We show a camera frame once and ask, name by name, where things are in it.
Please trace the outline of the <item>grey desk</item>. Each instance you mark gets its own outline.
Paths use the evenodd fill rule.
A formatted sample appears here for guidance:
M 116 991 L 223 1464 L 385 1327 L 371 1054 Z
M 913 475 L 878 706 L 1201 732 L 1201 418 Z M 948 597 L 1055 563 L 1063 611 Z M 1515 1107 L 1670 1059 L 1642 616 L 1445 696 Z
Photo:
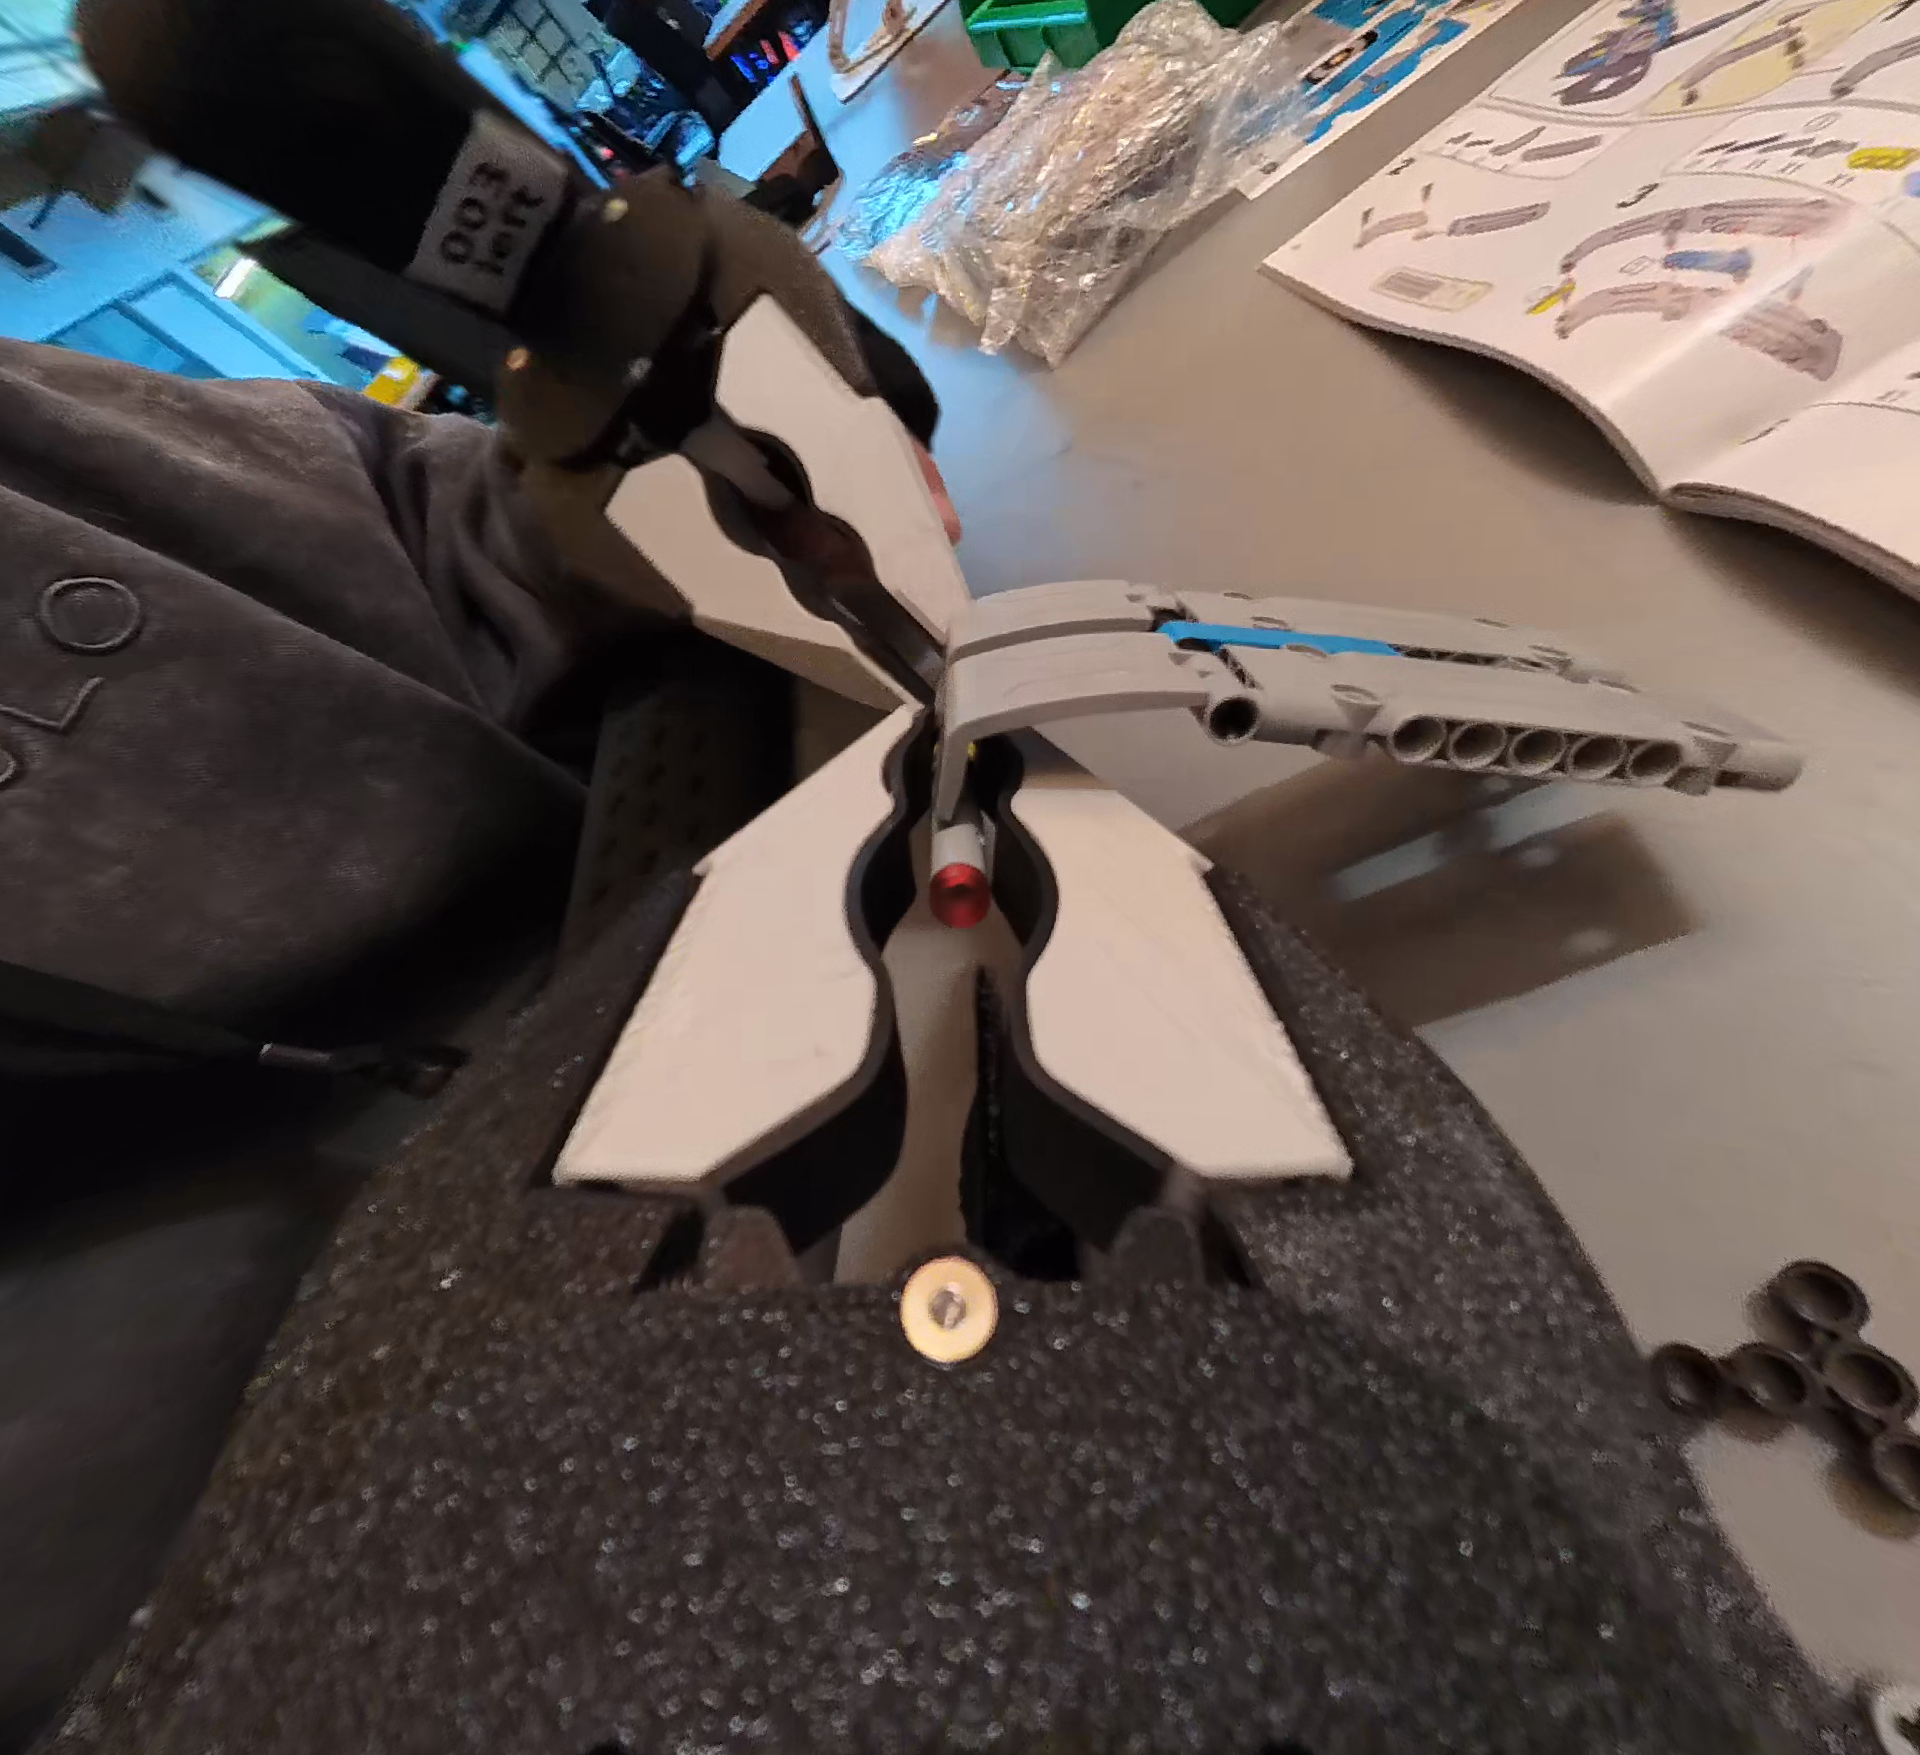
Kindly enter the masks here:
M 1819 1258 L 1916 1365 L 1916 609 L 1665 513 L 1536 381 L 1342 322 L 1260 260 L 1596 0 L 1537 0 L 1168 245 L 1055 373 L 832 254 L 945 404 L 976 591 L 1065 579 L 1530 621 L 1806 748 L 1785 797 L 1502 803 L 1187 721 L 1065 746 L 1244 871 L 1443 1054 L 1645 1346 L 1722 1349 Z

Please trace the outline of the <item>grey building block assembly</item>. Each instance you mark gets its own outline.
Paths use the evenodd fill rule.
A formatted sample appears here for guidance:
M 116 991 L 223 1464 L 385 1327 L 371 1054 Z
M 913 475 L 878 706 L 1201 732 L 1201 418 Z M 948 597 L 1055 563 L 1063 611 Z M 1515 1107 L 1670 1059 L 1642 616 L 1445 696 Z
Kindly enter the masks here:
M 1184 710 L 1215 743 L 1406 769 L 1703 797 L 1799 781 L 1788 740 L 1674 702 L 1487 618 L 1091 584 L 1006 591 L 953 621 L 932 825 L 980 812 L 976 751 L 1100 715 Z

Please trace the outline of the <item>building instruction booklet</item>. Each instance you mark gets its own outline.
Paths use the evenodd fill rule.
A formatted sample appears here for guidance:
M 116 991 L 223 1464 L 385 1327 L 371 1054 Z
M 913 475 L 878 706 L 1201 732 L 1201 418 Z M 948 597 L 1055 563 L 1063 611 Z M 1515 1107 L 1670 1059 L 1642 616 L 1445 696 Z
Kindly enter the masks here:
M 1918 593 L 1918 0 L 1601 0 L 1263 260 Z

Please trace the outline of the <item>black dimpled chair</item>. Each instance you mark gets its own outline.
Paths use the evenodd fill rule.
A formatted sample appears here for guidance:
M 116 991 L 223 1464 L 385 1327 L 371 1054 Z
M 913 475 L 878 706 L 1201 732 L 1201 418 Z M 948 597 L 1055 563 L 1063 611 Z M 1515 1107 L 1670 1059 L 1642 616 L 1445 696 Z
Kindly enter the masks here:
M 724 645 L 665 649 L 617 673 L 596 735 L 559 966 L 773 807 L 857 715 Z

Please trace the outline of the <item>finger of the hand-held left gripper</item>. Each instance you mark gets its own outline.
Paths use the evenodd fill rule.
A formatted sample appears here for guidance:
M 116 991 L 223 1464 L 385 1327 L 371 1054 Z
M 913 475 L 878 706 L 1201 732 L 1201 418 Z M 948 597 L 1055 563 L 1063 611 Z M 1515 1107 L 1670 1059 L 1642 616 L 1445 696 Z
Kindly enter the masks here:
M 707 636 L 876 710 L 940 681 L 940 500 L 916 449 L 770 507 L 686 457 L 625 473 L 605 521 Z
M 942 654 L 972 597 L 888 401 L 857 394 L 768 295 L 724 332 L 714 398 L 788 499 L 788 563 L 878 645 Z

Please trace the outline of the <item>small clear plastic bag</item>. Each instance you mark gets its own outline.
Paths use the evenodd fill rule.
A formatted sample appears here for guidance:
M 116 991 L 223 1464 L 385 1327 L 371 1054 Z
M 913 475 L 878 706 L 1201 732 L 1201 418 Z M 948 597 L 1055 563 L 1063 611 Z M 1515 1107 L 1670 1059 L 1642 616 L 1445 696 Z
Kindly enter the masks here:
M 1296 18 L 1231 29 L 1159 0 L 1091 62 L 1035 73 L 946 222 L 948 301 L 980 350 L 1060 368 L 1163 242 L 1297 136 L 1314 46 Z

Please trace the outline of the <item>flat clear plastic bag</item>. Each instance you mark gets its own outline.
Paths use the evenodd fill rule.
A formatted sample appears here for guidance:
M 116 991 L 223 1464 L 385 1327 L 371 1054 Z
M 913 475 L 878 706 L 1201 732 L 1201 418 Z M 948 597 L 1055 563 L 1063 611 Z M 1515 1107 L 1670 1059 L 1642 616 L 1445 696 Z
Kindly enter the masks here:
M 832 248 L 902 292 L 962 303 L 1018 278 L 1025 132 L 1014 113 L 980 115 L 915 141 L 837 216 Z

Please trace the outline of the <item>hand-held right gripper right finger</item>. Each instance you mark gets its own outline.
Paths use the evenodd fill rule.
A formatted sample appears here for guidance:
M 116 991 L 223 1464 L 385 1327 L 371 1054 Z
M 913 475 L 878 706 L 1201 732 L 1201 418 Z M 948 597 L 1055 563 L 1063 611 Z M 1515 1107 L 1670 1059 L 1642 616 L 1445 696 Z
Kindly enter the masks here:
M 1197 1183 L 1351 1174 L 1213 890 L 1213 861 L 1047 740 L 997 799 L 997 900 L 1025 1042 L 1070 1138 Z

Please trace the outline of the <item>cluster of black bushings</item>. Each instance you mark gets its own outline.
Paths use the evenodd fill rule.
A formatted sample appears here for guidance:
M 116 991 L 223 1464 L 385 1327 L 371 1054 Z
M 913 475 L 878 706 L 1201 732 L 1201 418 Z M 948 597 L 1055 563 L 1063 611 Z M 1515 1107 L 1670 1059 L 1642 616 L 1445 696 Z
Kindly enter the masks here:
M 1779 1267 L 1751 1302 L 1756 1335 L 1711 1352 L 1669 1340 L 1645 1358 L 1655 1395 L 1685 1422 L 1803 1429 L 1861 1491 L 1918 1518 L 1916 1370 L 1872 1340 L 1866 1287 L 1822 1258 Z

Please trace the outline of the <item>person's left hand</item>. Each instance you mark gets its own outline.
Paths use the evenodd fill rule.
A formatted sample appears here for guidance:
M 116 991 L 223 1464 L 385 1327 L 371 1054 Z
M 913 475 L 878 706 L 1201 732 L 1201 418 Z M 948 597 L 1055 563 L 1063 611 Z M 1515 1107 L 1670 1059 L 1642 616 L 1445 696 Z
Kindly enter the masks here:
M 962 521 L 959 516 L 956 504 L 953 500 L 953 495 L 948 493 L 948 483 L 945 479 L 945 473 L 940 471 L 936 459 L 932 457 L 930 447 L 925 441 L 920 441 L 909 431 L 902 439 L 903 439 L 903 446 L 908 446 L 915 455 L 915 464 L 918 468 L 920 485 L 935 508 L 936 519 L 940 521 L 945 529 L 948 544 L 959 547 L 964 538 L 964 529 L 962 529 Z

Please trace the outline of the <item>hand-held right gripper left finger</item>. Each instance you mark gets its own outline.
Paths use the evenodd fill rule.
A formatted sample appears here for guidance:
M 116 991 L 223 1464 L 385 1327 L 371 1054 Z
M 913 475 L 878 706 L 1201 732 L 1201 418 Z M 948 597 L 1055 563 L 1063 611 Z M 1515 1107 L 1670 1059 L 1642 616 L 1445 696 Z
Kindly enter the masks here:
M 878 1193 L 906 1078 L 882 947 L 915 895 L 922 708 L 714 849 L 565 1138 L 557 1184 Z

